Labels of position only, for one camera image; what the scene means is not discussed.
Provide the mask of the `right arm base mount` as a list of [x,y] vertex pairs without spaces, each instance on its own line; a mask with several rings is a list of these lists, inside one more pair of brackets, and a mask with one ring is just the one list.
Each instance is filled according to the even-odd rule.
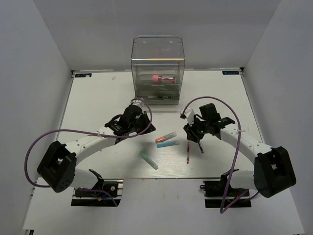
[[[220,179],[203,181],[200,190],[204,192],[206,208],[220,208],[224,189],[228,180],[229,171],[222,174]],[[233,200],[239,197],[245,190],[243,188],[233,188],[229,186],[224,206],[228,206]],[[250,194],[246,192],[231,208],[251,208]]]

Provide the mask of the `red pen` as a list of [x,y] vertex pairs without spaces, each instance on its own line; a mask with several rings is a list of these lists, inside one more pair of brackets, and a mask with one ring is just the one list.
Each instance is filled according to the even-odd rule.
[[189,164],[189,157],[190,156],[190,144],[189,141],[187,142],[187,149],[186,149],[186,163]]

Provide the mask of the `blue capped highlighter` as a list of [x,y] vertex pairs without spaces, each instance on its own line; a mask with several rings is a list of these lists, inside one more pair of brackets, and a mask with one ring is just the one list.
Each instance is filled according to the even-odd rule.
[[164,142],[159,142],[156,144],[157,148],[169,147],[169,146],[175,146],[175,145],[180,145],[180,141],[179,140],[164,141]]

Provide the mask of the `blue purple pen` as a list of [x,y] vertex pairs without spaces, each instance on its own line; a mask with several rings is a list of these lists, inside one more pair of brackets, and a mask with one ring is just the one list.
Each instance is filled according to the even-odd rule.
[[199,145],[199,148],[200,148],[201,153],[203,154],[203,153],[204,153],[204,150],[203,150],[203,148],[202,148],[202,145],[201,145],[200,141],[198,141],[198,145]]

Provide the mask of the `green capped highlighter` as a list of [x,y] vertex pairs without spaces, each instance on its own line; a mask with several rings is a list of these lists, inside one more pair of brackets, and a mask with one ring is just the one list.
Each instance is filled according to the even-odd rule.
[[154,170],[158,169],[158,165],[143,151],[140,152],[140,157],[149,164]]

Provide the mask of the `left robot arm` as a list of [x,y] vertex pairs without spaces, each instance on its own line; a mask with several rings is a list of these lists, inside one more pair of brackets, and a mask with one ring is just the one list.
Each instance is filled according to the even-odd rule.
[[92,195],[103,191],[104,179],[95,170],[81,170],[77,165],[104,148],[117,145],[129,136],[155,131],[145,111],[129,105],[123,114],[114,116],[97,132],[68,143],[53,142],[41,160],[37,172],[56,192],[68,187],[85,188]]

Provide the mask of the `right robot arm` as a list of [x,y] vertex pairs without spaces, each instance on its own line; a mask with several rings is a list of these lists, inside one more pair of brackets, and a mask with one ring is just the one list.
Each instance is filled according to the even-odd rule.
[[283,147],[271,147],[244,131],[229,117],[222,118],[213,103],[200,107],[200,115],[193,109],[185,108],[180,117],[187,120],[184,131],[189,141],[200,143],[205,134],[238,148],[254,166],[253,170],[234,169],[233,173],[221,175],[218,183],[210,183],[207,196],[222,193],[234,195],[244,189],[258,191],[265,198],[270,198],[296,184],[296,176],[288,151]]

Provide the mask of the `clear drawer organizer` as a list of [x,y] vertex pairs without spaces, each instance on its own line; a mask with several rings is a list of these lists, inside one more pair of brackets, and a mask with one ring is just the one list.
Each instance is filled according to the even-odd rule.
[[[183,40],[177,36],[137,36],[133,39],[131,71],[136,98],[151,105],[178,105],[185,69]],[[154,83],[153,75],[173,76],[175,84]],[[172,99],[149,99],[148,96]]]

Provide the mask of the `orange capped highlighter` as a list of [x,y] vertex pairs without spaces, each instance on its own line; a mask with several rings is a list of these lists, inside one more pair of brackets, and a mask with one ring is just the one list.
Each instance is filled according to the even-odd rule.
[[172,139],[172,138],[174,138],[174,137],[176,137],[176,136],[177,136],[176,132],[172,132],[172,133],[169,133],[169,134],[166,134],[166,135],[164,135],[164,136],[162,136],[162,137],[157,138],[157,139],[155,140],[155,142],[156,142],[156,143],[164,142],[164,141],[167,141],[167,140],[169,140],[169,139]]

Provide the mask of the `green pen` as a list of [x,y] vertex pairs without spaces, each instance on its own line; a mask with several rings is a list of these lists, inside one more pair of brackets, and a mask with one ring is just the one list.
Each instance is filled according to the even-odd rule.
[[171,96],[148,96],[149,99],[172,99]]

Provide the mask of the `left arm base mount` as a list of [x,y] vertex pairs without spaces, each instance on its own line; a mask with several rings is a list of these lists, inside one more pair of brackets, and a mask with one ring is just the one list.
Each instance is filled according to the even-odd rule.
[[117,207],[122,199],[122,179],[104,180],[93,191],[75,189],[71,200],[73,207]]

